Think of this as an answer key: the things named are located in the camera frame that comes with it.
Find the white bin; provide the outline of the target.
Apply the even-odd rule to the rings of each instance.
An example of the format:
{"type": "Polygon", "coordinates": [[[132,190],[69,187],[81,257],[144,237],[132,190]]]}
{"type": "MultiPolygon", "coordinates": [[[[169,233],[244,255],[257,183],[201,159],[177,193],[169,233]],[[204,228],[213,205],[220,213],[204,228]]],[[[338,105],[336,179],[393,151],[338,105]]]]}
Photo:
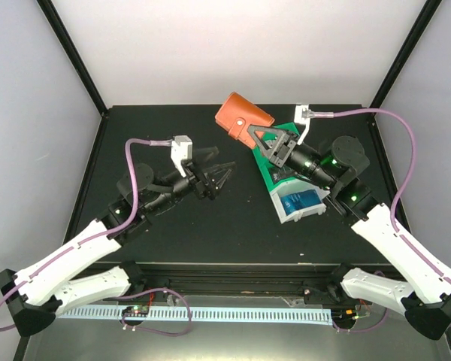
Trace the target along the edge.
{"type": "Polygon", "coordinates": [[[284,224],[323,214],[327,209],[324,201],[330,191],[290,177],[268,186],[268,193],[280,223],[284,224]]]}

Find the brown leather card holder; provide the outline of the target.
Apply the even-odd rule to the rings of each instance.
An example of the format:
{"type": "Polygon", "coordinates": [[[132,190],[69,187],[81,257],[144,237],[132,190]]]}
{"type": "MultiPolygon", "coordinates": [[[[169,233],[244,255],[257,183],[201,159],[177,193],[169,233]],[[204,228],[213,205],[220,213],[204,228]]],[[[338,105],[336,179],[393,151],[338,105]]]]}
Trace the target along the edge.
{"type": "Polygon", "coordinates": [[[240,94],[233,92],[217,111],[215,121],[231,138],[253,149],[256,143],[248,132],[249,126],[271,126],[275,119],[240,94]]]}

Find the blue credit card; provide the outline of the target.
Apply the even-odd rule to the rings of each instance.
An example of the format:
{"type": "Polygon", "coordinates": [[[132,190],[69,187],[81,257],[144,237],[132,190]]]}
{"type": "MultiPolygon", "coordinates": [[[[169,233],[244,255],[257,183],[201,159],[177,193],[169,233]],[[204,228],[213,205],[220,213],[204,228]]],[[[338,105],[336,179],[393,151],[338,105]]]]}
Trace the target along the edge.
{"type": "Polygon", "coordinates": [[[281,196],[280,201],[286,215],[290,215],[295,211],[301,211],[321,204],[321,200],[315,190],[305,190],[299,193],[291,193],[281,196]]]}

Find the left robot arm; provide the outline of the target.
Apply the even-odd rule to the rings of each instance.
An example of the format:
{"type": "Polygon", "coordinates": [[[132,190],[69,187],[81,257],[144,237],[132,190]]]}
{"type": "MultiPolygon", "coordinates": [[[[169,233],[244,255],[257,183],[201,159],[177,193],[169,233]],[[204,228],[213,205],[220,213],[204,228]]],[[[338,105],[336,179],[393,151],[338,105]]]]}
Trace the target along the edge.
{"type": "Polygon", "coordinates": [[[101,258],[117,252],[150,228],[158,216],[188,195],[215,199],[235,170],[234,162],[212,164],[216,147],[191,152],[182,169],[159,177],[147,164],[126,159],[129,173],[118,182],[119,198],[78,235],[49,256],[19,271],[0,272],[0,290],[20,336],[46,329],[71,309],[102,299],[140,299],[147,279],[138,264],[123,261],[102,273],[80,273],[101,258]]]}

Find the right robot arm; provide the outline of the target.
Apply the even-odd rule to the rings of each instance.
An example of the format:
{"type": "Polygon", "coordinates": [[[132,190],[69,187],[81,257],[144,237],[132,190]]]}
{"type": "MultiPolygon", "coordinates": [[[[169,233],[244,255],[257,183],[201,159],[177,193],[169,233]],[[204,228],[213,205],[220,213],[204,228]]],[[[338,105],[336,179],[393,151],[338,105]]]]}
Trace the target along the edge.
{"type": "Polygon", "coordinates": [[[451,268],[432,256],[359,180],[369,165],[359,140],[341,136],[326,152],[318,153],[287,129],[251,125],[247,131],[272,165],[286,166],[302,181],[327,191],[327,202],[351,230],[376,248],[403,277],[397,281],[343,263],[326,285],[330,300],[373,302],[405,316],[426,338],[440,339],[451,327],[451,268]]]}

